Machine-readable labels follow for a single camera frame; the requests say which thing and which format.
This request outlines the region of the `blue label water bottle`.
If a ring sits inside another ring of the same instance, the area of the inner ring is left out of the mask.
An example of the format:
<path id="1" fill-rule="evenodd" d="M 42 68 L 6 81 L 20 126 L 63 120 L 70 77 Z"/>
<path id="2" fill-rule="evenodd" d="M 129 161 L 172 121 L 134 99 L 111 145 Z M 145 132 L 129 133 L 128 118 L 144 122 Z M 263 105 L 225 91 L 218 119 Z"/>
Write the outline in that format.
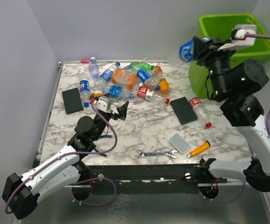
<path id="1" fill-rule="evenodd" d="M 189 63 L 193 61 L 193 40 L 190 39 L 182 44 L 176 50 L 172 51 L 168 56 L 168 62 L 173 65 L 180 65 L 182 63 Z"/>

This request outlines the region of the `small orange juice bottle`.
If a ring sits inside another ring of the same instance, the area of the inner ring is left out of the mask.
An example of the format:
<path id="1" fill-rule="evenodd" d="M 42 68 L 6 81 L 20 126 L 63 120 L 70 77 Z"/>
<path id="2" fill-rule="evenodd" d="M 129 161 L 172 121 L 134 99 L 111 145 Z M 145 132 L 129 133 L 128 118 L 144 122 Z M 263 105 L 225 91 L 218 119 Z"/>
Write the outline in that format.
<path id="1" fill-rule="evenodd" d="M 103 93 L 92 93 L 92 94 L 90 94 L 89 99 L 92 100 L 93 98 L 98 98 L 98 97 L 101 97 L 101 96 L 109 97 L 110 94 L 109 93 L 106 93 L 106 94 L 103 94 Z"/>

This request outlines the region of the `pepsi bottle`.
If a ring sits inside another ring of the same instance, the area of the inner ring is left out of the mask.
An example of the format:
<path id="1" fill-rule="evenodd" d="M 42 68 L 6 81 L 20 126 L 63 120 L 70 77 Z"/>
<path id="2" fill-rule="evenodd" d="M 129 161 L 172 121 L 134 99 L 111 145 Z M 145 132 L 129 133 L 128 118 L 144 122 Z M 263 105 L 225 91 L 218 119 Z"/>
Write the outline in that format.
<path id="1" fill-rule="evenodd" d="M 89 82 L 82 79 L 79 82 L 80 99 L 85 108 L 89 107 L 90 87 Z"/>

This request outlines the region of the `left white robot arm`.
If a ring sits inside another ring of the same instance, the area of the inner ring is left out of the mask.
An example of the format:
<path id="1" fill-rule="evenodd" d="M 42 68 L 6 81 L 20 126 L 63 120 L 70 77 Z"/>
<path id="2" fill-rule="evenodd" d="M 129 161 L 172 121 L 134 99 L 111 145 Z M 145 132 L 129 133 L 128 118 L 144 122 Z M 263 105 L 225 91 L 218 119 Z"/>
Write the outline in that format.
<path id="1" fill-rule="evenodd" d="M 11 174 L 5 183 L 2 199 L 5 201 L 5 213 L 14 214 L 23 219 L 31 214 L 38 203 L 53 191 L 70 184 L 84 184 L 89 173 L 82 159 L 89 154 L 106 154 L 118 143 L 117 134 L 109 123 L 113 120 L 125 120 L 129 102 L 126 101 L 114 112 L 107 97 L 91 101 L 90 106 L 95 117 L 81 117 L 75 127 L 75 134 L 58 153 L 29 170 L 18 175 Z M 105 151 L 95 151 L 95 141 L 99 140 L 108 127 L 114 135 L 114 145 Z"/>

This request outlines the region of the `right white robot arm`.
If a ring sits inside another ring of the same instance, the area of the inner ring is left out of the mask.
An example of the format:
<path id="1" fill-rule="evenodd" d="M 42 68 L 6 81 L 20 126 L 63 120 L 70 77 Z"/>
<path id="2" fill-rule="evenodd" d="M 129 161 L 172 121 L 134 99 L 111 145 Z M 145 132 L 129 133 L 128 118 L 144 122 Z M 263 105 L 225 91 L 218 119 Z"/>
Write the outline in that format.
<path id="1" fill-rule="evenodd" d="M 230 41 L 219 38 L 193 37 L 193 60 L 209 71 L 213 93 L 211 99 L 221 103 L 225 118 L 246 139 L 253 156 L 249 162 L 226 162 L 208 159 L 200 170 L 200 178 L 230 178 L 247 182 L 254 189 L 270 192 L 270 130 L 265 124 L 264 110 L 254 93 L 269 81 L 262 63 L 247 59 L 231 68 Z"/>

